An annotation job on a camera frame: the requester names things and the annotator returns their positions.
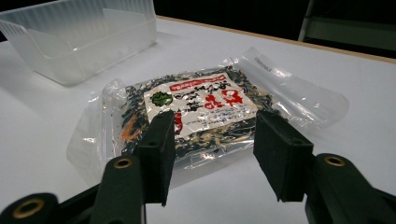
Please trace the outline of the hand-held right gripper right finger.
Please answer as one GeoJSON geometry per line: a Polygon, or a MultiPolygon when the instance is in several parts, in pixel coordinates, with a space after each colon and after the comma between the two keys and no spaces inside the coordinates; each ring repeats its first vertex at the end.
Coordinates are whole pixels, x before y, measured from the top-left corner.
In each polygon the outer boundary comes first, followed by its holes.
{"type": "Polygon", "coordinates": [[[313,148],[278,114],[257,113],[253,154],[278,200],[304,201],[309,224],[396,224],[396,196],[372,187],[350,160],[313,148]]]}

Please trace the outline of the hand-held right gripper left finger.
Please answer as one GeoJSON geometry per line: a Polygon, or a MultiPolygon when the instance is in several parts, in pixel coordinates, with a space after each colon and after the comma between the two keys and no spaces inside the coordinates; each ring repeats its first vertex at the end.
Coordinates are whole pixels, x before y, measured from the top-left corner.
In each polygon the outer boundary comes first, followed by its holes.
{"type": "Polygon", "coordinates": [[[106,164],[89,224],[146,224],[146,205],[166,205],[175,162],[174,112],[156,115],[132,154],[106,164]]]}

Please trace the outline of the clear packet of dried seaweed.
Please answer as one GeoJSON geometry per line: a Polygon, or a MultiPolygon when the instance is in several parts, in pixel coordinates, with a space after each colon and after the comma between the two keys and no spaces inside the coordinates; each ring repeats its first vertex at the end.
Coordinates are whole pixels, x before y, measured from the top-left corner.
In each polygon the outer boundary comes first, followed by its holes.
{"type": "Polygon", "coordinates": [[[343,94],[299,78],[251,48],[213,68],[134,85],[112,80],[88,102],[66,156],[93,186],[111,159],[137,147],[155,116],[171,110],[180,185],[194,177],[194,169],[252,147],[261,110],[299,131],[315,131],[343,119],[348,109],[343,94]]]}

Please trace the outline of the translucent plastic storage bin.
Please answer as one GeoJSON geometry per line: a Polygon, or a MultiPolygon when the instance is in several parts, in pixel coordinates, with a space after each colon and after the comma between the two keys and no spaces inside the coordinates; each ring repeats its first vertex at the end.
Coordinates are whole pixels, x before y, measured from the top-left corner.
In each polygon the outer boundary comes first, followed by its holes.
{"type": "Polygon", "coordinates": [[[0,32],[38,74],[76,85],[155,44],[153,0],[56,0],[0,12],[0,32]]]}

